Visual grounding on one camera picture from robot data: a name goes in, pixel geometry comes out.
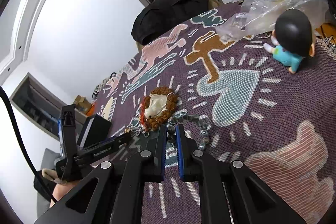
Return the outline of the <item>person's left hand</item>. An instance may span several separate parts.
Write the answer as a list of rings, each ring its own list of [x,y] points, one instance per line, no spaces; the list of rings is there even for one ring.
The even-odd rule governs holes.
[[[49,181],[55,182],[55,188],[52,192],[56,201],[63,198],[71,189],[73,189],[80,181],[63,181],[58,178],[58,175],[55,170],[43,168],[42,176]]]

